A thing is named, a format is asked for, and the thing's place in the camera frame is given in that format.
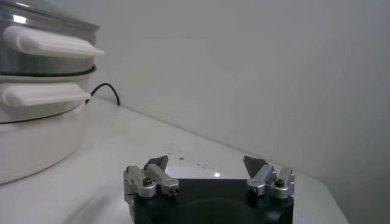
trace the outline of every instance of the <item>white tabletop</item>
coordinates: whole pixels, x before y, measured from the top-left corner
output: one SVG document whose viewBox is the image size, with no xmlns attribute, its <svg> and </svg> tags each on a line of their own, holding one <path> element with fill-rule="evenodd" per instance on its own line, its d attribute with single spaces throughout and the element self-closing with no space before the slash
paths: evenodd
<svg viewBox="0 0 390 224">
<path fill-rule="evenodd" d="M 245 154 L 235 149 L 102 99 L 92 99 L 87 110 L 79 151 L 42 172 L 0 185 L 0 223 L 70 223 L 94 196 L 122 183 L 126 166 L 141 167 L 161 155 L 169 156 L 169 166 L 249 177 L 242 162 Z M 294 223 L 347 223 L 328 188 L 298 172 L 294 209 Z"/>
</svg>

